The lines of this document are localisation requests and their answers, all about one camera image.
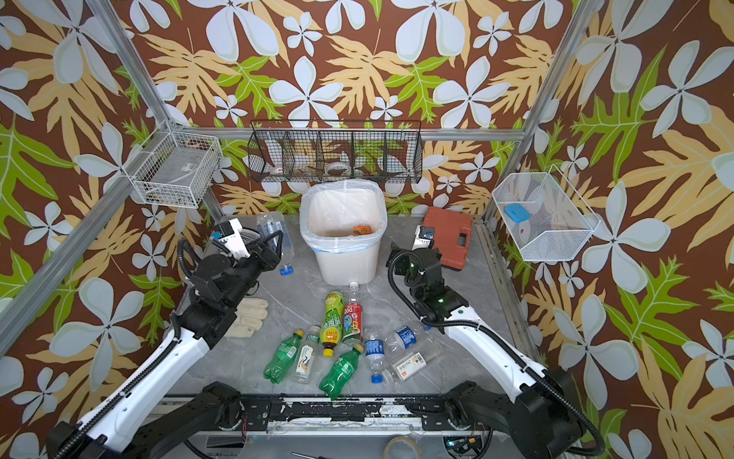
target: screwdriver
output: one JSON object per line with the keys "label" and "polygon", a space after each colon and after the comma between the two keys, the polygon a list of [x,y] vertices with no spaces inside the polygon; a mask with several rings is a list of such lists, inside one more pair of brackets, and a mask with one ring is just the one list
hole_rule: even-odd
{"label": "screwdriver", "polygon": [[305,458],[305,459],[329,459],[329,458],[325,458],[324,456],[318,456],[316,458],[314,456],[307,456],[307,455],[304,455],[304,454],[298,454],[297,452],[292,452],[291,454],[294,455],[294,456],[298,456],[299,458]]}

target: green plastic bottle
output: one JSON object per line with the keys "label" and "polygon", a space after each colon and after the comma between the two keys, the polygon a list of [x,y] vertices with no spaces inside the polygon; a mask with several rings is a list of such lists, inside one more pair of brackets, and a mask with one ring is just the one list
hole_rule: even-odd
{"label": "green plastic bottle", "polygon": [[265,367],[263,372],[265,379],[278,384],[286,377],[288,369],[296,361],[296,353],[298,352],[298,346],[301,344],[301,338],[303,338],[303,330],[296,330],[293,332],[293,336],[284,339],[280,343],[272,360]]}
{"label": "green plastic bottle", "polygon": [[361,344],[355,344],[352,350],[340,355],[329,370],[329,374],[321,380],[319,389],[326,392],[330,399],[336,400],[341,394],[341,389],[357,371],[357,361],[364,351]]}

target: white trash can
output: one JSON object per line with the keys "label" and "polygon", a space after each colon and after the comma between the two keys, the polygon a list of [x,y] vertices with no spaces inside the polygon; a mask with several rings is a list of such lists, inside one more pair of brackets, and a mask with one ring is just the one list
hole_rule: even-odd
{"label": "white trash can", "polygon": [[[353,236],[355,226],[372,234]],[[354,178],[311,187],[301,198],[301,236],[331,285],[368,283],[377,272],[379,241],[388,227],[385,196],[373,181]]]}

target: red toolbox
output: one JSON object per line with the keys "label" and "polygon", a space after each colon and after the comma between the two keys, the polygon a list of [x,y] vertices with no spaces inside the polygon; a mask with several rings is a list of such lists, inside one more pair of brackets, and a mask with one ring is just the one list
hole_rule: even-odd
{"label": "red toolbox", "polygon": [[441,253],[442,266],[456,271],[464,269],[473,223],[470,215],[438,207],[428,209],[423,226],[435,229],[433,247]]}

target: yellow-green bottle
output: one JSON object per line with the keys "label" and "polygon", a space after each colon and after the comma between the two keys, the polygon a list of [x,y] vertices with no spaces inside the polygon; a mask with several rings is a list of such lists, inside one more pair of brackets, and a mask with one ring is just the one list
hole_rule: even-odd
{"label": "yellow-green bottle", "polygon": [[330,292],[324,301],[326,314],[321,324],[321,345],[324,346],[324,357],[332,358],[334,348],[341,341],[343,329],[341,315],[344,312],[344,295],[339,291]]}

